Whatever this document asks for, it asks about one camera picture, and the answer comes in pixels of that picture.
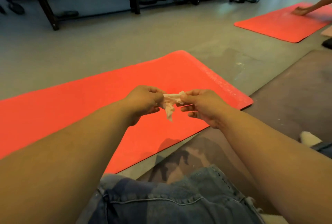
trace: concrete floor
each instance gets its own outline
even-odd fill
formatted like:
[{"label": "concrete floor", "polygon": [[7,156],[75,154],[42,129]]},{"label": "concrete floor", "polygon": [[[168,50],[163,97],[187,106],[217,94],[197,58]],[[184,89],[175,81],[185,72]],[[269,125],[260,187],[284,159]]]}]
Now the concrete floor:
[{"label": "concrete floor", "polygon": [[[298,2],[228,0],[142,10],[63,23],[54,32],[35,0],[25,16],[0,16],[0,99],[186,50],[250,95],[326,39],[321,30],[292,44],[235,27]],[[129,0],[50,0],[57,12],[81,14],[129,8]]]}]

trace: person's arm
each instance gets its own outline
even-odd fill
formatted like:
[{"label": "person's arm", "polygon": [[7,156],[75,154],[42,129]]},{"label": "person's arm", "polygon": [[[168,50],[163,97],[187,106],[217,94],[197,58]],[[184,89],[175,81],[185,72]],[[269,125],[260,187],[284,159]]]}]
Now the person's arm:
[{"label": "person's arm", "polygon": [[0,223],[74,223],[127,128],[162,100],[161,90],[139,86],[0,160]]},{"label": "person's arm", "polygon": [[332,160],[224,103],[210,90],[182,96],[182,111],[219,128],[289,223],[332,223]]},{"label": "person's arm", "polygon": [[310,6],[310,7],[297,7],[292,13],[298,16],[304,16],[310,12],[315,11],[316,9],[319,9],[325,5],[331,4],[332,0],[320,0],[318,3]]}]

